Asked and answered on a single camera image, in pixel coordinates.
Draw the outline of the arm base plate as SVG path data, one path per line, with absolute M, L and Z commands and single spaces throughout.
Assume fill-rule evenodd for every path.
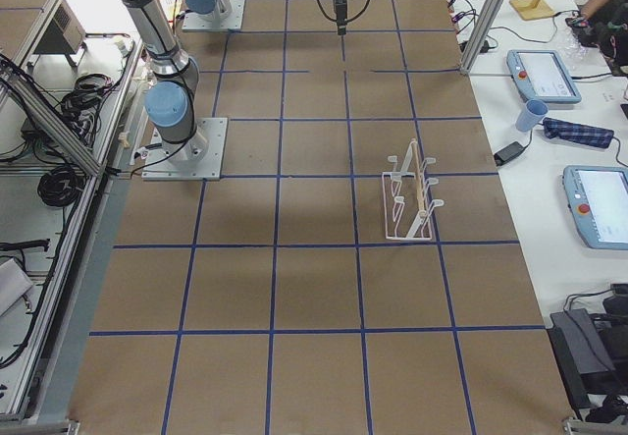
M 158 130 L 153 129 L 151 141 L 161 143 L 148 152 L 148 166 L 140 171 L 145 181 L 218 181 L 228 129 L 227 118 L 199 118 L 196 133 L 179 149 L 173 144 L 162 144 Z
M 189 9 L 183 18 L 185 32 L 240 31 L 245 0 L 212 0 L 212 12 L 198 13 Z

